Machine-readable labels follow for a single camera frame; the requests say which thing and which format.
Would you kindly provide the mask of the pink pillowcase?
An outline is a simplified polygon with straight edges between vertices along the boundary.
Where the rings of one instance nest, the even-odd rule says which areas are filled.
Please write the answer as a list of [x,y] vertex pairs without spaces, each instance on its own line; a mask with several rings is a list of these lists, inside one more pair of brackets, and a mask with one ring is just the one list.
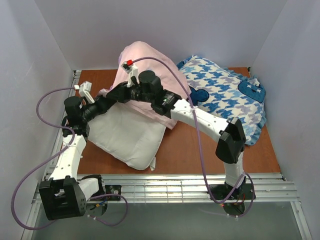
[[126,46],[119,56],[119,67],[111,89],[101,89],[97,95],[105,97],[115,86],[128,81],[128,74],[122,63],[132,60],[138,68],[137,85],[149,95],[151,102],[130,100],[120,102],[139,113],[173,129],[177,121],[171,117],[171,110],[178,100],[186,100],[191,94],[186,76],[166,55],[143,41]]

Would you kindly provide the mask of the white pillow yellow edge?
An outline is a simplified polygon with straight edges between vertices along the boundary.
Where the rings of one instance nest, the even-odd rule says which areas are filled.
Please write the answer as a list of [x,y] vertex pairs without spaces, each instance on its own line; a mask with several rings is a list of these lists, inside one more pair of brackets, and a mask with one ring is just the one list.
[[156,169],[156,154],[166,130],[161,123],[116,103],[91,120],[89,127],[88,140],[127,166],[139,171]]

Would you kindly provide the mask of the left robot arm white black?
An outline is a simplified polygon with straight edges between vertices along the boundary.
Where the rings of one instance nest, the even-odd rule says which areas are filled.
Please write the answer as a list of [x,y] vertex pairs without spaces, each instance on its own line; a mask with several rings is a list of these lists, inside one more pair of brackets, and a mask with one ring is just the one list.
[[78,167],[90,133],[89,122],[105,114],[114,100],[103,96],[89,103],[84,97],[71,96],[64,101],[62,153],[49,179],[40,183],[39,193],[48,220],[81,217],[92,197],[105,200],[101,175],[77,179]]

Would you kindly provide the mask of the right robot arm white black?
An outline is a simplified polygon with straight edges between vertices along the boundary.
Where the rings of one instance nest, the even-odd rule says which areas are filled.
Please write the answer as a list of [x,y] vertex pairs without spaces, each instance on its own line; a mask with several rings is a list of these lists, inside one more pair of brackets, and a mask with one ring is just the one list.
[[185,123],[196,128],[198,133],[211,137],[217,142],[215,154],[224,164],[225,182],[208,188],[210,198],[222,204],[241,194],[242,185],[246,182],[243,169],[246,137],[238,118],[227,120],[193,106],[191,100],[164,89],[160,78],[151,70],[141,72],[138,81],[132,76],[128,82],[118,84],[105,97],[119,103],[150,103],[157,114]]

